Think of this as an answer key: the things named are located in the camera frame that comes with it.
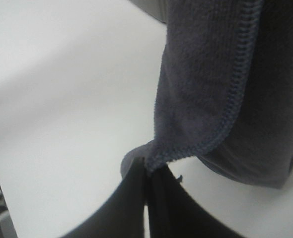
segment fold of cloth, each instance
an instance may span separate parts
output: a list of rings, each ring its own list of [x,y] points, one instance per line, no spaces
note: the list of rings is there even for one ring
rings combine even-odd
[[[293,164],[293,1],[167,7],[154,140],[122,168],[145,156],[152,173],[195,155],[236,181],[281,187]]]

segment cloth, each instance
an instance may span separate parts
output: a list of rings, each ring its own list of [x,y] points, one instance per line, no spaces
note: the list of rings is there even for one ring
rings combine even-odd
[[[280,188],[293,167],[293,1],[168,1],[149,173],[197,156],[230,179]]]

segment white surface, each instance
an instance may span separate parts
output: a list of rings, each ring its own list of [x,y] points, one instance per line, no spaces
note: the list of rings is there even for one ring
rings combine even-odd
[[[20,238],[57,238],[120,182],[153,138],[165,26],[127,0],[0,0],[0,183]],[[293,238],[282,190],[170,165],[209,212],[248,238]]]

